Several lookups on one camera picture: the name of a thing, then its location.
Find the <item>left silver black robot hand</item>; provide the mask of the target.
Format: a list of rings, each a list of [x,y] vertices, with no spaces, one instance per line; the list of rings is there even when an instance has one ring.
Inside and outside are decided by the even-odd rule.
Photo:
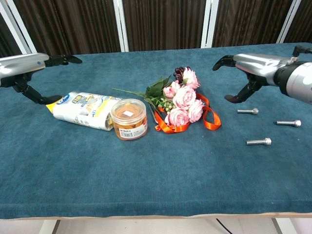
[[[82,60],[73,55],[49,56],[44,53],[32,53],[4,57],[0,59],[0,86],[13,87],[18,93],[37,104],[52,104],[62,98],[55,95],[43,97],[39,92],[27,84],[32,74],[46,67],[68,65],[69,63],[82,63]]]

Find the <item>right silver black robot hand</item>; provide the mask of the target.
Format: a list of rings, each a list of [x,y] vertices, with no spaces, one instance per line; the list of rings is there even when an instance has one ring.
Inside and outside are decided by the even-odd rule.
[[[294,61],[286,57],[241,53],[223,56],[213,66],[213,70],[216,71],[221,66],[228,66],[235,67],[246,74],[248,83],[242,90],[235,96],[226,95],[224,97],[231,103],[242,103],[262,86],[276,86],[274,82],[276,72],[292,63],[294,63]]]

